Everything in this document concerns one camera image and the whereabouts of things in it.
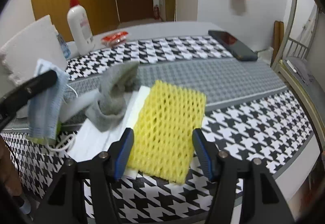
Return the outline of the left hand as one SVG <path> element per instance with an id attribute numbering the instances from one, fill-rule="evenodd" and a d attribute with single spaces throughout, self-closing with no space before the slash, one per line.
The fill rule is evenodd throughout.
<path id="1" fill-rule="evenodd" d="M 14 164 L 11 161 L 9 149 L 2 138 L 0 143 L 0 152 L 1 182 L 4 184 L 10 196 L 21 196 L 22 185 L 20 183 L 20 178 Z"/>

